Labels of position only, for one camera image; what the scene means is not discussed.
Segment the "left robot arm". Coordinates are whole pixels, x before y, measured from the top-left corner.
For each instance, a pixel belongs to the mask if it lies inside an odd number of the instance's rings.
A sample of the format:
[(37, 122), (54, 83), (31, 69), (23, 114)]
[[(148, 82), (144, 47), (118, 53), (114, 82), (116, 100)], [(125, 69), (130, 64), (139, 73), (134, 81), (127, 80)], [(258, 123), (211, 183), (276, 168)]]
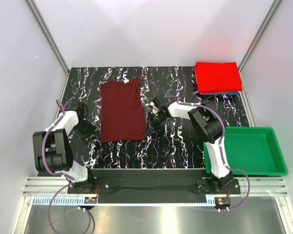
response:
[(71, 183), (72, 188), (83, 193), (98, 192), (99, 185), (91, 170), (74, 160), (68, 139), (70, 133), (75, 131), (86, 143), (94, 142), (96, 127), (86, 120), (88, 107), (79, 102), (77, 107), (66, 110), (59, 100), (57, 104), (62, 111), (56, 120), (32, 137), (36, 170), (62, 176)]

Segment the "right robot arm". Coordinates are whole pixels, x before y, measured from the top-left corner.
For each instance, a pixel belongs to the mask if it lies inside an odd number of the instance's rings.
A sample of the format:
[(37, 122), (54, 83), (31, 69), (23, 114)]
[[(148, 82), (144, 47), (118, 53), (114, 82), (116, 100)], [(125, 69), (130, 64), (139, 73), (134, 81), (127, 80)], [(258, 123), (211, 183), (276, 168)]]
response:
[(169, 118), (191, 121), (198, 138), (205, 143), (211, 164), (211, 186), (217, 193), (223, 193), (233, 181), (225, 151), (225, 124), (220, 115), (208, 103), (182, 102), (180, 97), (155, 97), (149, 104), (146, 127), (143, 136), (160, 131), (160, 126)]

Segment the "dark red t-shirt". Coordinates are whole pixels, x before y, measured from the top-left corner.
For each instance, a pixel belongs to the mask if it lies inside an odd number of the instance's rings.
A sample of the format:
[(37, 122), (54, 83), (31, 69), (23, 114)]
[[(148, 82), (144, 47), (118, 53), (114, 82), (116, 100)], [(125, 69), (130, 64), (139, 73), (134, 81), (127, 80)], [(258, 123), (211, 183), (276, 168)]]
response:
[(140, 80), (109, 81), (100, 85), (101, 143), (145, 140), (145, 110), (141, 103)]

